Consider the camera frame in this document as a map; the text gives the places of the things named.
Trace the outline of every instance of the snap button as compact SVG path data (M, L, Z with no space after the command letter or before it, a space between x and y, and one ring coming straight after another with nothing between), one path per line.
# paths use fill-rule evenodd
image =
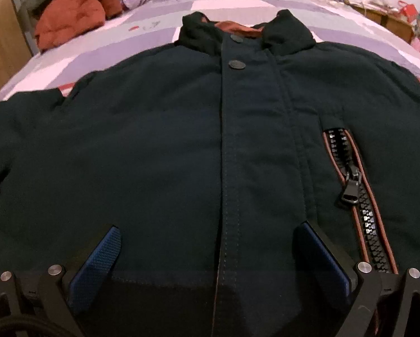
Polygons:
M237 43L243 42L243 38L241 38L239 35L236 35L236 34L232 34L230 38L232 38L232 40Z
M229 62L229 66L233 69L244 69L246 67L246 64L244 62L241 62L240 60L231 60Z

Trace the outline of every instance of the orange jacket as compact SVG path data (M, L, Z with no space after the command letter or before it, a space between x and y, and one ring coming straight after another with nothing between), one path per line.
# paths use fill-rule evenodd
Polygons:
M121 12L120 0L52 0L35 28L38 48L58 47Z

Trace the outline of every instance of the dark green jacket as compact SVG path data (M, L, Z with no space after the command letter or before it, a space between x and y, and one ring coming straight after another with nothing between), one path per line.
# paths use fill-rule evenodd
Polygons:
M203 20L68 98L0 102L0 273L42 272L113 223L90 336L317 336L332 312L296 271L294 229L316 220L363 258L323 132L354 138L396 266L420 270L420 83L316 44L289 11L257 39Z

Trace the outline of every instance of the zipper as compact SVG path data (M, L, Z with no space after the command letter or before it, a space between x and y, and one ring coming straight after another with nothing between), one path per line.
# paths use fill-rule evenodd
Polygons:
M340 199L352 207L363 260L378 272L397 274L380 211L352 136L343 128L327 130L323 135L330 158L343 183Z

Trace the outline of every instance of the metal screw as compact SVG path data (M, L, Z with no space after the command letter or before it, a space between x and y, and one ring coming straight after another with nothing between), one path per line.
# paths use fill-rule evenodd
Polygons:
M48 273L51 276L56 276L56 275L60 274L61 272L62 272L62 267L60 265L52 265L48 269Z
M1 274L0 279L1 279L1 281L7 281L7 280L10 280L11 277L12 277L12 272L10 272L10 271L4 271Z
M367 262L360 262L358 264L358 270L360 270L364 274L368 274L372 271L372 266Z
M415 269L414 267L412 269L408 270L409 275L411 275L414 279L418 279L420 277L420 271Z

